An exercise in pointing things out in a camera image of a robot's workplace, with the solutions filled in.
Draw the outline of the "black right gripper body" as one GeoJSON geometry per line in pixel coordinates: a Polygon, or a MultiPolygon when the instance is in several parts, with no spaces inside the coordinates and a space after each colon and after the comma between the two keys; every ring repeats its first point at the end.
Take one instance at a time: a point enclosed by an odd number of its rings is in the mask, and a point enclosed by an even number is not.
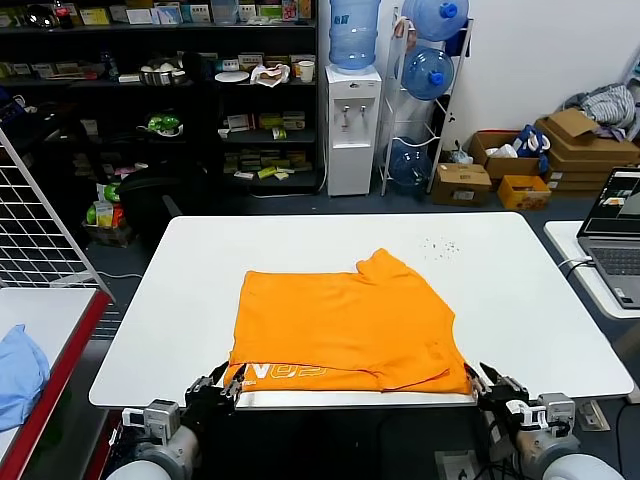
{"type": "Polygon", "coordinates": [[[537,430],[537,425],[525,425],[523,423],[525,417],[522,413],[512,413],[509,410],[507,403],[512,400],[521,401],[526,407],[529,406],[529,394],[527,392],[489,392],[479,394],[477,396],[477,406],[482,411],[492,412],[498,423],[506,428],[506,431],[510,436],[516,436],[520,431],[537,430]]]}

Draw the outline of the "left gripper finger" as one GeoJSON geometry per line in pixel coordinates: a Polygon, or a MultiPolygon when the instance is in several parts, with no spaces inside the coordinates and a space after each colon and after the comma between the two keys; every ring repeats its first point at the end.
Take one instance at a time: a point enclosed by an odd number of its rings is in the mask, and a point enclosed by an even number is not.
{"type": "Polygon", "coordinates": [[[225,399],[226,402],[232,405],[237,404],[239,400],[239,396],[242,392],[245,372],[246,372],[246,365],[242,364],[239,367],[239,369],[236,371],[236,373],[232,376],[229,384],[222,389],[220,395],[225,399]]]}
{"type": "Polygon", "coordinates": [[[187,398],[195,398],[201,393],[206,393],[211,389],[215,389],[220,379],[226,373],[229,362],[225,361],[221,365],[215,367],[208,376],[197,378],[191,386],[186,390],[187,398]]]}

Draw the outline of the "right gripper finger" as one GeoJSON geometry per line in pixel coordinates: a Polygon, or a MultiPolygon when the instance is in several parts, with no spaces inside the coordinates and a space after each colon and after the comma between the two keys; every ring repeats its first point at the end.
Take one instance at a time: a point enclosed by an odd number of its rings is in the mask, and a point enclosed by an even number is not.
{"type": "Polygon", "coordinates": [[[529,392],[526,387],[510,376],[501,375],[495,368],[480,363],[487,378],[493,383],[492,389],[504,399],[528,400],[529,392]]]}
{"type": "Polygon", "coordinates": [[[464,364],[466,375],[469,379],[472,389],[472,395],[475,399],[483,397],[488,393],[488,386],[484,379],[476,372],[476,370],[469,364],[464,364]]]}

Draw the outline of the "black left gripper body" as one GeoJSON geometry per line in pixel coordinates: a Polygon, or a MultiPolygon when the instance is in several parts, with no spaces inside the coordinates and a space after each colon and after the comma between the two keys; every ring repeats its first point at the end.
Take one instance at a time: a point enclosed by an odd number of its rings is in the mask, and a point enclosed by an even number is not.
{"type": "Polygon", "coordinates": [[[223,388],[217,387],[195,398],[187,398],[186,408],[182,413],[182,425],[190,430],[209,430],[214,423],[235,409],[220,395],[223,388]]]}

